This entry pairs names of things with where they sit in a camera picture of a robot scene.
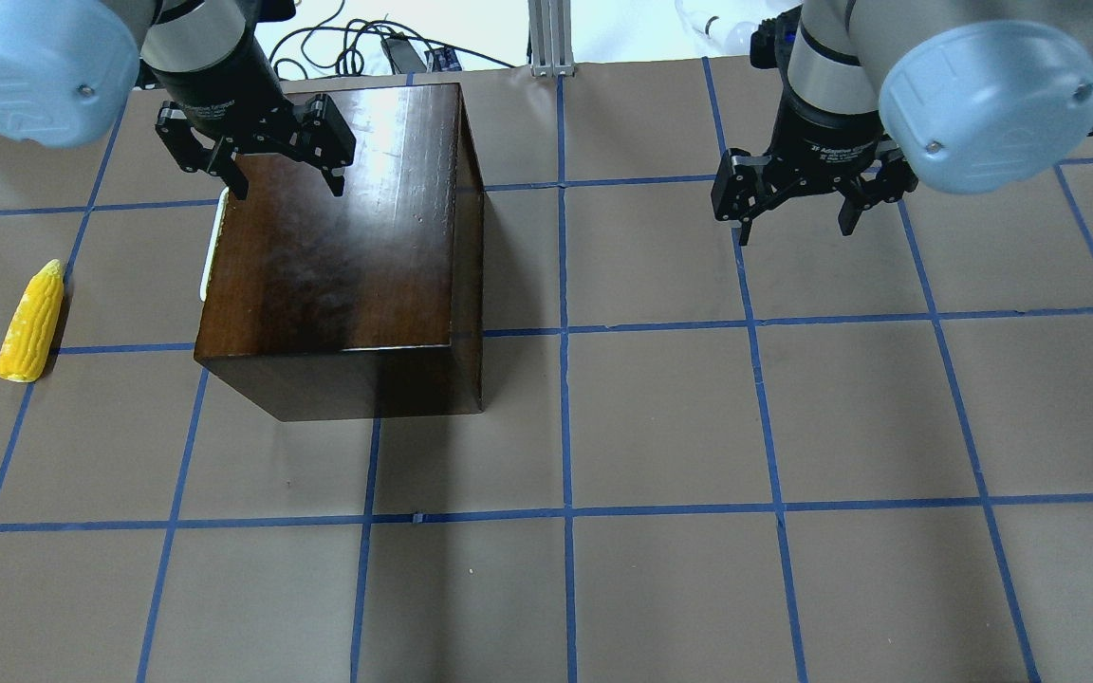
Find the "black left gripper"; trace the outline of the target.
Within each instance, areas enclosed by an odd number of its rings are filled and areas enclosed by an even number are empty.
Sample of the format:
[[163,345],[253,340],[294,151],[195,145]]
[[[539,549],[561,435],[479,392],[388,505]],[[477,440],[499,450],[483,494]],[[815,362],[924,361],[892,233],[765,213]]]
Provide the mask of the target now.
[[320,169],[331,195],[343,197],[357,142],[329,96],[287,99],[267,64],[157,70],[155,81],[168,95],[155,130],[183,172],[213,175],[246,200],[249,182],[235,161],[237,152],[278,153]]

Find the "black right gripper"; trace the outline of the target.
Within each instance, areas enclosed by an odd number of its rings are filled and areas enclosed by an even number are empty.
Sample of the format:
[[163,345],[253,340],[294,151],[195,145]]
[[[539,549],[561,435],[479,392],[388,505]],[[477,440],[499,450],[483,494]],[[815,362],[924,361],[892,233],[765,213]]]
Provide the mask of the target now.
[[786,90],[767,151],[752,156],[730,148],[721,156],[712,186],[713,215],[740,224],[737,243],[747,247],[764,212],[801,197],[841,195],[841,235],[851,236],[863,212],[897,203],[918,185],[878,113],[824,111]]

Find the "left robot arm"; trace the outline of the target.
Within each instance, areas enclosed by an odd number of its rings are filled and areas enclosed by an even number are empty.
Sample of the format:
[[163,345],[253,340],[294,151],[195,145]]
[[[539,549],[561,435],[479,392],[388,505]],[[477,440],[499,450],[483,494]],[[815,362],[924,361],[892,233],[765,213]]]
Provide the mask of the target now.
[[168,92],[157,136],[186,173],[249,182],[237,156],[312,165],[343,195],[356,139],[326,95],[287,101],[255,28],[291,1],[0,1],[0,136],[77,148],[107,133],[136,87]]

